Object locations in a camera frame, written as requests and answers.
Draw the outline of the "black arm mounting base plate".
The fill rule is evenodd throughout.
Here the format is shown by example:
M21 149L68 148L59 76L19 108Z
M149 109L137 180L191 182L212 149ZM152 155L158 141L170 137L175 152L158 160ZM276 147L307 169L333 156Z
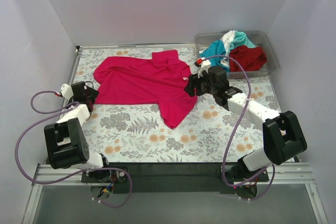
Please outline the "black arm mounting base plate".
M226 163L225 175L230 184L243 181L238 175L238 163ZM129 173L132 179L133 193L186 193L219 192L233 194L234 188L222 181L222 163L109 163L109 167L119 168ZM247 179L254 175L251 172ZM129 183L126 175L119 176L118 171L97 171L89 175L82 174L81 182L86 184L110 184L115 179L114 193L127 194Z

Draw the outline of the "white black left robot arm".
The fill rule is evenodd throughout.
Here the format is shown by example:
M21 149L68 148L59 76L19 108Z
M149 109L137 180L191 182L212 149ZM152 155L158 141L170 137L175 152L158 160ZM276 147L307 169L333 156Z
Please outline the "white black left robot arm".
M63 84L60 94L71 105L61 119L44 127L48 159L53 169L94 169L93 175L100 182L111 178L112 170L107 158L89 150L82 126L90 118L93 105L99 94L84 81L71 85Z

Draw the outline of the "pink t shirt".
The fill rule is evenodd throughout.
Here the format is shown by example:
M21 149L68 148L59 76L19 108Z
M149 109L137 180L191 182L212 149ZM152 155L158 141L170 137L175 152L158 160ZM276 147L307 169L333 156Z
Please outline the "pink t shirt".
M197 97L184 88L190 67L177 50L152 53L151 59L108 57L94 71L98 82L97 104L157 104L160 115L171 129L194 109Z

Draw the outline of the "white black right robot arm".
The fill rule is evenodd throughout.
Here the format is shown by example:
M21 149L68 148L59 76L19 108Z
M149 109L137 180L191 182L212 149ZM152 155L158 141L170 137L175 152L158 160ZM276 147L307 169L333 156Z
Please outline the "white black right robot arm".
M223 68L209 67L188 78L185 92L191 96L210 94L227 111L238 114L262 131L263 147L237 161L224 175L228 179L251 180L269 165L281 165L307 150L307 142L297 116L267 108L229 84Z

